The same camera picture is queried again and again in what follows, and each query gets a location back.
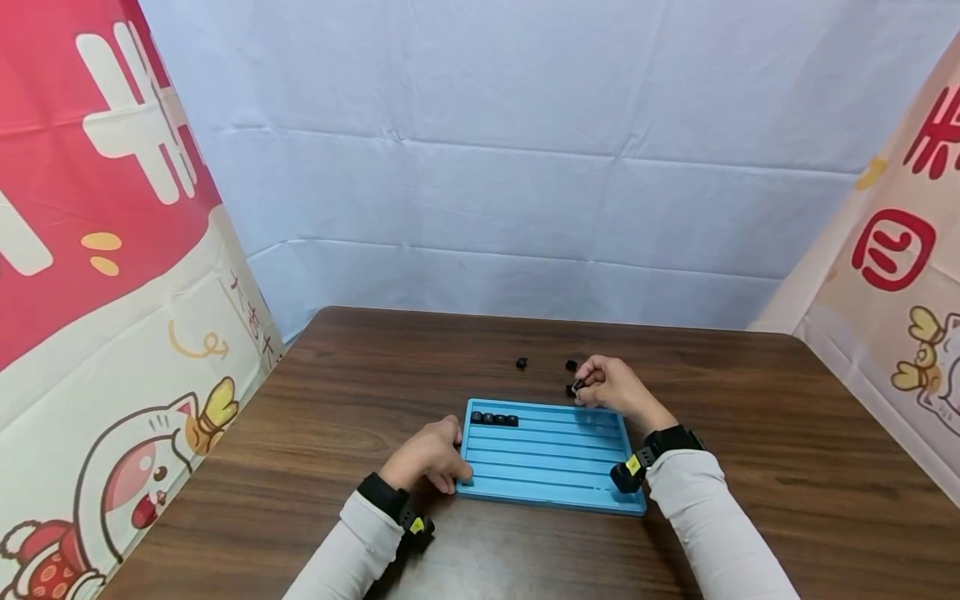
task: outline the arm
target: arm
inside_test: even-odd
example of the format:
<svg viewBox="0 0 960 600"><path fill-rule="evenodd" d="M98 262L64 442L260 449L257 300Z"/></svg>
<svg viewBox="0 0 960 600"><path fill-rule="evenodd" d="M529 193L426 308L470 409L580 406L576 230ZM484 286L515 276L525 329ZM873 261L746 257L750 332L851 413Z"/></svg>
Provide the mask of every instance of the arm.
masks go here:
<svg viewBox="0 0 960 600"><path fill-rule="evenodd" d="M799 600L777 557L727 490L716 458L665 452L647 473L708 600Z"/></svg>
<svg viewBox="0 0 960 600"><path fill-rule="evenodd" d="M577 403L604 406L644 435L677 420L623 361L591 356L577 371ZM702 450L665 452L647 473L650 496L673 525L707 600L799 600L777 558L727 490L716 458Z"/></svg>
<svg viewBox="0 0 960 600"><path fill-rule="evenodd" d="M425 475L441 492L454 493L454 479L473 476L473 469L454 447L462 437L452 415L430 423L390 457L379 478L394 491L402 491L413 488ZM360 600L394 561L402 538L403 530L393 517L354 492L340 512L340 522L283 600Z"/></svg>
<svg viewBox="0 0 960 600"><path fill-rule="evenodd" d="M354 492L340 512L340 522L313 553L283 600L353 600L363 598L396 558L403 530Z"/></svg>

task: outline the white chinese character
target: white chinese character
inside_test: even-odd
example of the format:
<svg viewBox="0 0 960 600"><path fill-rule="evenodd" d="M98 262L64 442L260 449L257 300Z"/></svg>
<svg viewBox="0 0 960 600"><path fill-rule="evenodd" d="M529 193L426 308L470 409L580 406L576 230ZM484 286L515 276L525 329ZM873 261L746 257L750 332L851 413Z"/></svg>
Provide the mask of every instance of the white chinese character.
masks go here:
<svg viewBox="0 0 960 600"><path fill-rule="evenodd" d="M54 256L0 192L0 254L22 275L31 276L54 264Z"/></svg>
<svg viewBox="0 0 960 600"><path fill-rule="evenodd" d="M156 196L164 204L173 204L180 199L180 191L160 150L165 148L183 191L193 198L197 172L180 137L180 127L186 126L180 99L172 87L160 87L132 23L129 28L126 23L115 23L113 34L143 102L133 96L107 41L94 34L77 36L77 50L109 106L109 110L84 118L86 136L103 156L136 156Z"/></svg>

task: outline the white fabric wall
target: white fabric wall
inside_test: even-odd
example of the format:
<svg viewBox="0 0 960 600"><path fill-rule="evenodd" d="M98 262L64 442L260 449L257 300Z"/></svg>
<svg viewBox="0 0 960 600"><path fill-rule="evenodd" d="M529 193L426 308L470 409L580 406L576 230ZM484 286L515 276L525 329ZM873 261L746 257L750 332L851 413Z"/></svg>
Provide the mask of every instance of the white fabric wall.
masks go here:
<svg viewBox="0 0 960 600"><path fill-rule="evenodd" d="M745 327L960 27L908 0L141 0L278 325Z"/></svg>

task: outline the person's right hand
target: person's right hand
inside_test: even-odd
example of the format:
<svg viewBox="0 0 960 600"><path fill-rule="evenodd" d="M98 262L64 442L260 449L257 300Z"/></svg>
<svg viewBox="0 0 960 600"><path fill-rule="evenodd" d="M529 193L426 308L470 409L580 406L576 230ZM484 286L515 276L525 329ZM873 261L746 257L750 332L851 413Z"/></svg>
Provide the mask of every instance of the person's right hand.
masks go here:
<svg viewBox="0 0 960 600"><path fill-rule="evenodd" d="M586 387L577 391L581 406L608 408L636 421L649 434L677 425L677 420L619 358L594 354L576 374Z"/></svg>

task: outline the hand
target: hand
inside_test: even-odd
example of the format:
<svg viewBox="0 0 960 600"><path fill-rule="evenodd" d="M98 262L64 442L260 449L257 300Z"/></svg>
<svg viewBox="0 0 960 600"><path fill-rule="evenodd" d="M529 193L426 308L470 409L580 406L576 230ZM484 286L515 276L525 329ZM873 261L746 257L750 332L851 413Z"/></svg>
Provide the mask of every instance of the hand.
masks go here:
<svg viewBox="0 0 960 600"><path fill-rule="evenodd" d="M394 452L380 470L380 478L394 490L410 491L426 475L441 492L454 493L455 479L469 481L473 477L473 468L454 447L463 437L460 422L453 415L429 423Z"/></svg>
<svg viewBox="0 0 960 600"><path fill-rule="evenodd" d="M633 420L645 434L668 429L677 420L619 358L594 354L576 374L586 387L577 391L580 406L602 406Z"/></svg>

